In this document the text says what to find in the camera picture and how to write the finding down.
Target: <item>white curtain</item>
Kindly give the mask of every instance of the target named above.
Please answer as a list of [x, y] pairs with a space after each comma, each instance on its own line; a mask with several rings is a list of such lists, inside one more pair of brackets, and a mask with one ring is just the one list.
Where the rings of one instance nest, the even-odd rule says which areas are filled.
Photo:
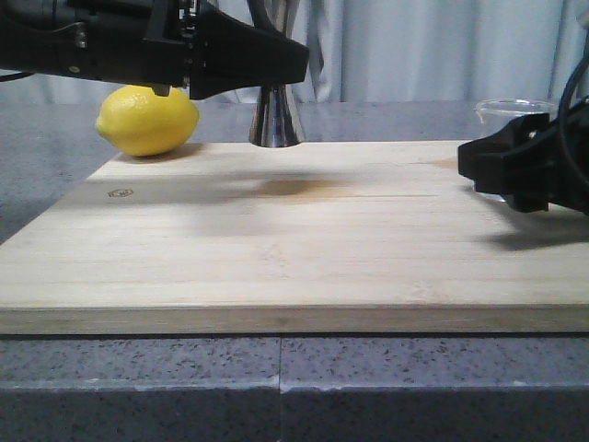
[[[251, 22], [246, 0], [216, 0]], [[299, 100], [558, 99], [583, 54], [589, 0], [301, 0], [311, 50]], [[0, 85], [0, 102], [100, 103], [119, 87], [52, 76]], [[255, 88], [212, 100], [254, 102]]]

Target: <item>metal jigger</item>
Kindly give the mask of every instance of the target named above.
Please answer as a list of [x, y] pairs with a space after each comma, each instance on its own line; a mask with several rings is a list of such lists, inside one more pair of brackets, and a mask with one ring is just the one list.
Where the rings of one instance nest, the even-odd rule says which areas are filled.
[[[254, 26], [293, 34], [299, 0], [248, 0]], [[249, 141], [261, 147], [288, 147], [305, 139], [291, 85], [264, 86], [249, 131]]]

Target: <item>lemon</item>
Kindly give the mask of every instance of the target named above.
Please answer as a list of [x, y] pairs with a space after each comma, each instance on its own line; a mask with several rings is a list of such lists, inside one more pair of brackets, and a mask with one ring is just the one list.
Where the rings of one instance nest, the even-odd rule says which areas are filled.
[[122, 152], [146, 157], [183, 145], [199, 118], [197, 107], [178, 89], [159, 97], [150, 87], [125, 86], [102, 103], [96, 130]]

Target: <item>bamboo board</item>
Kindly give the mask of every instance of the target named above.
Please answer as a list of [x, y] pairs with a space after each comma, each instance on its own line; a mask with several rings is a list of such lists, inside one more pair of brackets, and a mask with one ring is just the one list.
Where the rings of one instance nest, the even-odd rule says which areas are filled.
[[119, 155], [0, 246], [1, 333], [589, 331], [589, 220], [459, 141]]

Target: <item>granite countertop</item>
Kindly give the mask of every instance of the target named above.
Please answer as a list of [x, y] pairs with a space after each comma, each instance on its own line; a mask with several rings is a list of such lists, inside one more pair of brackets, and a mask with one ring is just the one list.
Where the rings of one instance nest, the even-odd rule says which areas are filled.
[[[309, 141], [469, 139], [473, 103], [308, 104]], [[202, 103], [192, 141], [246, 142]], [[0, 109], [0, 242], [115, 151], [98, 106]], [[586, 441], [587, 335], [4, 336], [0, 440]]]

